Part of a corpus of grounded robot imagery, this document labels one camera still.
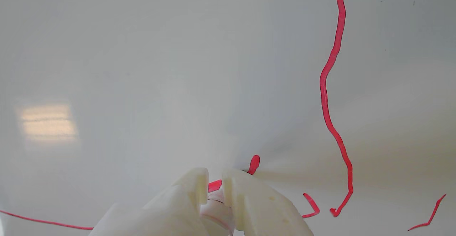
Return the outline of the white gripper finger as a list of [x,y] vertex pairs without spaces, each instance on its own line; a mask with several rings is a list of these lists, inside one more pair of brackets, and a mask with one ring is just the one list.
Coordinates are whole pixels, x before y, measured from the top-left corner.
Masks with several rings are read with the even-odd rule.
[[146,205],[113,205],[91,236],[207,236],[200,207],[207,203],[208,170],[193,168]]
[[313,236],[295,205],[256,177],[237,169],[222,173],[224,203],[246,236]]

